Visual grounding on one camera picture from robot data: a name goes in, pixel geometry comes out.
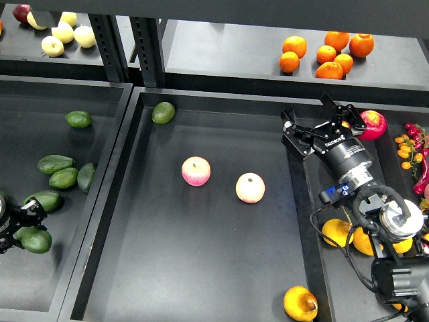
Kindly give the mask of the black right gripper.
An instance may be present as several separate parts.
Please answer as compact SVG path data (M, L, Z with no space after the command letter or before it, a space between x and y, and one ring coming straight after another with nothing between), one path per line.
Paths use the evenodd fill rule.
M282 144L297 158L306 158L316 153L332 178L339 184L348 183L353 190L375 182L369 167L373 158L364 145L355 137L366 130L366 123L354 105L341 105L334 102L327 93L320 97L325 107L333 108L331 133L338 136L328 137L327 134L310 127L298 125L294 112L283 109ZM351 134L342 133L343 123L350 126Z

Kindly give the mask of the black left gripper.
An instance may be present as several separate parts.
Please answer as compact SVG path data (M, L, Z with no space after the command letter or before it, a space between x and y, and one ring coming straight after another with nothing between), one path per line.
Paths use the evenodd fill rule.
M11 248L23 248L21 242L14 237L22 227L36 227L46 231L43 224L46 218L47 214L36 198L30 198L26 204L18 206L1 196L0 253L5 254Z

